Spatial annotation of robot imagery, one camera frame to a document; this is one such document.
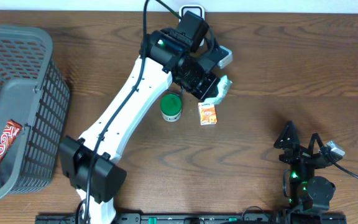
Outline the grey plastic basket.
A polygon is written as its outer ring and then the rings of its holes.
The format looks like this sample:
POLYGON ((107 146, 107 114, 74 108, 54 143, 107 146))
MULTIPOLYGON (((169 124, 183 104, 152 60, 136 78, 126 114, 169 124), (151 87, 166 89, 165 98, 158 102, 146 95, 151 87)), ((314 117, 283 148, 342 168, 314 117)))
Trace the grey plastic basket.
POLYGON ((0 163, 0 199, 52 180, 70 102, 52 52, 44 30, 0 25, 0 135, 9 120, 22 126, 0 163))

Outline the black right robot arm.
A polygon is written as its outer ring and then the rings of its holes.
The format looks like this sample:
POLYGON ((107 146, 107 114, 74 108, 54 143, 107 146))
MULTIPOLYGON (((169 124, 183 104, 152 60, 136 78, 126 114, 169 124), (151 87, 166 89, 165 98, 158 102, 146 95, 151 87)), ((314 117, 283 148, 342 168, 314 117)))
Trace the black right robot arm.
POLYGON ((329 210, 335 185, 324 177, 316 176, 315 170, 332 165, 327 158, 331 148, 323 144, 317 133, 312 134, 308 146, 302 146, 293 121, 286 122, 273 146, 283 150, 279 160, 290 166, 283 175, 283 194, 289 198, 291 208, 302 213, 329 210))

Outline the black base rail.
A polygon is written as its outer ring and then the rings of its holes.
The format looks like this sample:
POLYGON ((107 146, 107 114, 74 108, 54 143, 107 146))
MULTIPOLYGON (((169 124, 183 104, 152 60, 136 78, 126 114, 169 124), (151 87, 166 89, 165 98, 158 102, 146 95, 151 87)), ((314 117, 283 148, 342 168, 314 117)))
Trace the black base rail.
POLYGON ((267 218, 262 213, 247 213, 241 215, 141 215, 138 213, 118 214, 112 221, 113 224, 219 224, 219 223, 322 223, 322 224, 346 224, 345 215, 327 214, 322 218, 309 218, 306 215, 294 215, 288 221, 278 216, 267 218))

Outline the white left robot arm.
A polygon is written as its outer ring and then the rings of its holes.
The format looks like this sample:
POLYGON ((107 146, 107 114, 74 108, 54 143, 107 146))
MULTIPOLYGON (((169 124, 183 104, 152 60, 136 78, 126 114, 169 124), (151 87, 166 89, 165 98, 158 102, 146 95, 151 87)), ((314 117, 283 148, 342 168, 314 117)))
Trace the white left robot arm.
POLYGON ((231 82, 217 77, 232 52, 218 44, 207 22, 186 12, 176 28, 145 33, 129 78, 104 113, 78 139, 59 146, 63 174, 81 196, 76 223, 111 223, 114 197, 126 171, 118 166, 132 133, 155 100, 172 83, 214 105, 222 102, 231 82))

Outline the orange snack box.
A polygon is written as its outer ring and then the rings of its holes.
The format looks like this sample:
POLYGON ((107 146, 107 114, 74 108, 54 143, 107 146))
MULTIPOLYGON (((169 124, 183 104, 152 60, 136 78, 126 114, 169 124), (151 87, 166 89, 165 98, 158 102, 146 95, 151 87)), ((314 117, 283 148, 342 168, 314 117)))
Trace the orange snack box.
POLYGON ((200 117, 200 125, 216 124, 217 115, 214 104, 210 103, 198 103, 198 113, 200 117))

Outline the teal snack packet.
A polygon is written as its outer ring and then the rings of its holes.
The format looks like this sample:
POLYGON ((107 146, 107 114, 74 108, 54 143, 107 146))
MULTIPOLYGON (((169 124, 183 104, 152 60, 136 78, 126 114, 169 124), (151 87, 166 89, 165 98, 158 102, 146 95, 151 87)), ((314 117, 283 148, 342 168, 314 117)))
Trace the teal snack packet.
POLYGON ((220 104, 226 97, 231 85, 232 81, 228 79, 227 75, 223 75, 217 84, 213 85, 212 92, 207 94, 203 102, 212 105, 220 104))

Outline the green lid jar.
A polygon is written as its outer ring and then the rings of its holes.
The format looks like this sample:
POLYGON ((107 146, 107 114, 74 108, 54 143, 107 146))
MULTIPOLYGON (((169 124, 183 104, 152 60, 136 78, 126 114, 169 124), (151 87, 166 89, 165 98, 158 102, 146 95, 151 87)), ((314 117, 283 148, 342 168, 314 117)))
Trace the green lid jar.
POLYGON ((175 122, 179 120, 182 111, 181 98, 174 94, 164 95, 160 102, 160 110, 165 121, 175 122))

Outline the red TOP chocolate bar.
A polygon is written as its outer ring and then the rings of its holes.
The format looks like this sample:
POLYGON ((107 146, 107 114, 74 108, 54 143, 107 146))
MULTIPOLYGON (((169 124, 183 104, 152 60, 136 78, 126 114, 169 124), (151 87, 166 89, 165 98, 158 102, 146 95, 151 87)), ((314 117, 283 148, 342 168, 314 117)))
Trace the red TOP chocolate bar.
POLYGON ((0 163, 22 130, 22 125, 10 119, 0 136, 0 163))

